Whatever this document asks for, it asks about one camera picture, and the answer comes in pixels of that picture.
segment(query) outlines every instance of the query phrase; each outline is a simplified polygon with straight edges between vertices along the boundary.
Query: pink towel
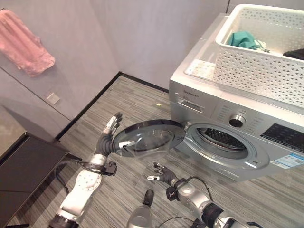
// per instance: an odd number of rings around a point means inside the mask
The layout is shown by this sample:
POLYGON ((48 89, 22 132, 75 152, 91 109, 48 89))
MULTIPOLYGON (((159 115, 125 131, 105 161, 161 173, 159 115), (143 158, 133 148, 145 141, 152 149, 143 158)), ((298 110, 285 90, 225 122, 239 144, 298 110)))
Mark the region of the pink towel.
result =
POLYGON ((55 63, 47 50, 13 12, 0 11, 0 51, 30 77, 41 74, 55 63))

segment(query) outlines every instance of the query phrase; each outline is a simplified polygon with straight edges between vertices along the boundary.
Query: wall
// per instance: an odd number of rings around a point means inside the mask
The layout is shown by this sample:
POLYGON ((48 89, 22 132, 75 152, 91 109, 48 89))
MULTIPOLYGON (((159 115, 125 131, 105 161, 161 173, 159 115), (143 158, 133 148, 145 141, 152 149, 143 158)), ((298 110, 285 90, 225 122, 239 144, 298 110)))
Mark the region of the wall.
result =
POLYGON ((228 13, 231 13, 236 5, 242 3, 304 10, 304 0, 231 0, 228 13))
POLYGON ((91 0, 121 71, 169 88, 169 79, 228 0, 91 0))
POLYGON ((70 122, 2 69, 0 81, 0 104, 47 129, 52 136, 70 122))
POLYGON ((68 120, 119 71, 89 1, 0 0, 0 5, 15 12, 56 58, 52 68, 35 78, 18 70, 3 55, 0 67, 47 103, 52 92, 58 95, 61 100, 48 105, 68 120))

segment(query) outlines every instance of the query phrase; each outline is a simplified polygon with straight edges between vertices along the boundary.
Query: green cloth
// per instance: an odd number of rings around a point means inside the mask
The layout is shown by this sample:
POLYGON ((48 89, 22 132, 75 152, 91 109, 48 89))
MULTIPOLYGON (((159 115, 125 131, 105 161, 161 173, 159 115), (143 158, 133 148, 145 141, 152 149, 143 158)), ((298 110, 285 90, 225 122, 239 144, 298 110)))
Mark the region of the green cloth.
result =
POLYGON ((256 45, 254 37, 249 32, 232 33, 227 44, 240 48, 249 48, 253 50, 257 50, 258 48, 260 48, 259 45, 256 45))

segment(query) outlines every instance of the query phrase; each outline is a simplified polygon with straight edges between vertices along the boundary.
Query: white plastic basket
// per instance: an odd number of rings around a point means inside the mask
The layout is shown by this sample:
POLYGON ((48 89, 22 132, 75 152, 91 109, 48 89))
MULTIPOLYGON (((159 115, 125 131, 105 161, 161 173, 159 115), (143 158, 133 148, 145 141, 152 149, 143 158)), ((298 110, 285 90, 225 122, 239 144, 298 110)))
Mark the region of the white plastic basket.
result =
POLYGON ((282 54, 304 48, 304 11, 241 4, 216 37, 220 45, 213 80, 303 107, 304 61, 282 54), (271 53, 227 45, 232 33, 247 31, 271 53))

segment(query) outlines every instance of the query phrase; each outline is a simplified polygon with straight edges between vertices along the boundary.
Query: gray carpet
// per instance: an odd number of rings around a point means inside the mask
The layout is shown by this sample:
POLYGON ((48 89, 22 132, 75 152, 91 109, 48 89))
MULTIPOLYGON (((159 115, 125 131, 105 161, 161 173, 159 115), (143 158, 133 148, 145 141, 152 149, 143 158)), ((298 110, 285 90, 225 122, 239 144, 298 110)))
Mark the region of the gray carpet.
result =
MULTIPOLYGON (((170 118, 168 94, 147 87, 125 77, 119 77, 101 98, 62 137, 61 142, 73 154, 88 160, 105 124, 113 114, 121 111, 123 120, 119 130, 150 119, 170 118)), ((118 166, 114 177, 104 177, 91 208, 82 222, 82 228, 123 228, 132 211, 141 205, 148 188, 154 190, 152 205, 153 225, 183 216, 195 219, 177 201, 166 199, 166 184, 148 182, 153 174, 151 163, 113 154, 110 161, 118 166)), ((286 170, 250 181, 235 183, 207 167, 197 166, 192 158, 171 150, 161 162, 179 178, 198 175, 210 187, 216 204, 229 210, 236 218, 255 221, 265 228, 301 228, 304 224, 304 168, 286 170)), ((72 189, 80 169, 75 164, 66 166, 61 174, 72 189)), ((193 184, 206 192, 196 180, 193 184)), ((57 180, 47 180, 10 222, 30 223, 33 228, 47 227, 63 201, 65 191, 57 180)), ((175 219, 163 228, 186 228, 191 222, 175 219)))

